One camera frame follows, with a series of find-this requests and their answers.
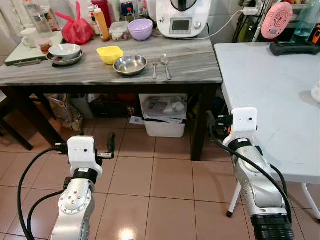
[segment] purple bowl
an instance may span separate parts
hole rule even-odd
[[[137,41],[144,41],[151,36],[153,22],[149,19],[137,19],[129,23],[129,32]]]

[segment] bag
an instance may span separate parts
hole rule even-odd
[[[55,14],[68,21],[62,29],[62,36],[67,43],[81,45],[87,43],[95,33],[92,26],[84,18],[81,18],[81,6],[78,1],[75,6],[76,20],[60,12],[55,12]]]

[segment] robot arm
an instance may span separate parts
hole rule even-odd
[[[114,157],[115,135],[111,133],[108,153],[98,154],[90,136],[74,136],[67,142],[70,173],[67,189],[60,196],[59,216],[51,240],[87,240],[90,217],[95,209],[95,184],[102,173],[101,159]]]
[[[270,176],[271,167],[262,156],[260,148],[252,145],[257,131],[257,110],[253,107],[235,108],[231,114],[230,134],[223,145],[218,144],[233,152],[234,174],[241,185],[241,194],[251,217],[255,237],[257,240],[293,240],[294,233],[287,212],[290,206],[286,206],[279,189],[261,173],[262,170]],[[209,112],[208,125],[211,130],[217,122],[218,125],[223,125],[221,118],[215,120]],[[244,159],[251,160],[261,170]]]

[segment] pink device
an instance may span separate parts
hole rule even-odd
[[[265,39],[278,37],[288,26],[293,14],[293,8],[288,2],[278,2],[273,5],[262,24],[262,36]]]

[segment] tiled floor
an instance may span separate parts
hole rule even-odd
[[[23,121],[18,113],[18,120]],[[51,124],[68,139],[73,132]],[[29,124],[32,152],[21,148],[7,134],[0,137],[0,240],[23,240],[17,215],[17,186],[27,164],[48,147]],[[116,133],[116,158],[105,160],[103,176],[96,184],[95,210],[91,216],[90,240],[254,240],[245,205],[239,199],[233,218],[226,213],[236,187],[229,155],[205,143],[202,160],[190,161],[190,133],[182,138],[149,137],[141,126],[126,119],[97,119],[84,123],[97,148],[106,149],[109,132]],[[30,170],[22,190],[22,208],[59,191],[70,165],[65,156],[51,153]],[[297,183],[289,183],[292,196],[293,230],[297,240],[319,240],[320,224],[312,215]],[[319,185],[309,186],[320,206]],[[33,234],[48,239],[58,216],[58,197],[43,202],[32,218]]]

